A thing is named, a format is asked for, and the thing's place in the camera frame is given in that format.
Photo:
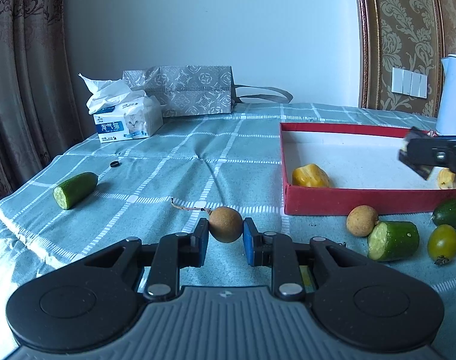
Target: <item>cucumber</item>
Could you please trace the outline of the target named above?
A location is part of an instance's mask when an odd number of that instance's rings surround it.
[[[417,227],[411,222],[380,222],[368,237],[368,257],[394,261],[411,257],[419,246]]]
[[[438,205],[431,219],[436,226],[450,225],[456,229],[456,199],[446,200]]]
[[[53,196],[63,210],[69,210],[92,193],[97,184],[98,176],[96,174],[92,172],[80,173],[57,185],[53,190]]]

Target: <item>longan stem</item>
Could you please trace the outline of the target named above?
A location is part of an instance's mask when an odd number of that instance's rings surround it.
[[[186,211],[206,211],[208,213],[208,215],[211,215],[211,213],[213,212],[210,208],[199,208],[199,207],[184,207],[184,206],[178,206],[176,204],[174,204],[173,202],[173,198],[171,198],[171,205],[174,207],[174,208],[177,208],[179,210],[186,210]]]

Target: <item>white wall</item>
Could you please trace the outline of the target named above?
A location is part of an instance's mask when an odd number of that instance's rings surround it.
[[[294,102],[358,105],[356,0],[65,0],[65,29],[86,135],[94,124],[78,73],[229,64],[236,83],[280,87]]]

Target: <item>cut cucumber end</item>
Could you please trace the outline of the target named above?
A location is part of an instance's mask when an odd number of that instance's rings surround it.
[[[380,259],[388,244],[388,225],[378,223],[368,237],[368,257],[372,260]]]
[[[60,187],[56,187],[53,190],[53,196],[55,197],[56,203],[63,209],[68,210],[68,200],[66,199],[66,195],[63,192],[63,189]]]

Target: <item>green fruit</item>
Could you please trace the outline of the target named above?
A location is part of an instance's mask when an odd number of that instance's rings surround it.
[[[438,205],[431,219],[436,226],[450,225],[456,229],[456,199],[450,199]]]
[[[411,257],[419,246],[417,227],[411,222],[380,222],[368,237],[368,257],[394,261]]]
[[[98,176],[96,174],[92,172],[80,173],[56,186],[53,190],[53,196],[63,210],[69,210],[92,193],[97,184]]]
[[[456,230],[453,226],[440,225],[431,233],[428,254],[440,266],[456,257]]]

